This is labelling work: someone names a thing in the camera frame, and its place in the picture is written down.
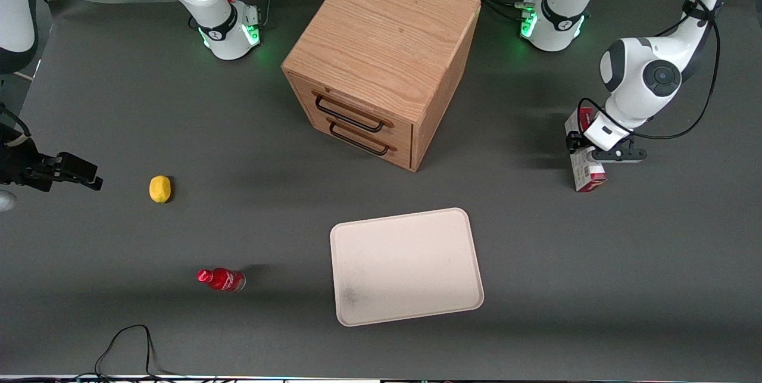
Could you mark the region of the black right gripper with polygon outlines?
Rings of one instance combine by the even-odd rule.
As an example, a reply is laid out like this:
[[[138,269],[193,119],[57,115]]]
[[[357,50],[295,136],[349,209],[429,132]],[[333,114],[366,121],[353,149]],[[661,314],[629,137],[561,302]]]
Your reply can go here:
[[[26,185],[38,191],[50,191],[54,184],[54,171],[45,161],[50,156],[36,149],[33,139],[25,139],[20,145],[8,146],[16,141],[21,132],[2,126],[1,184]],[[98,166],[68,152],[57,155],[57,181],[71,182],[100,191],[103,179],[97,177]]]

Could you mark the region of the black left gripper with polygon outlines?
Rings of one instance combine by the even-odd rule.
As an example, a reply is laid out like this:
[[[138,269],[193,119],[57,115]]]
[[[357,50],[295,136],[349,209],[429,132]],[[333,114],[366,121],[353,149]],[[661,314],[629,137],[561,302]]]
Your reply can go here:
[[[583,134],[577,131],[569,131],[566,135],[566,149],[569,154],[574,154],[582,147]],[[587,154],[587,159],[593,163],[638,163],[647,157],[648,153],[645,149],[621,146],[613,147],[608,151],[590,148]]]

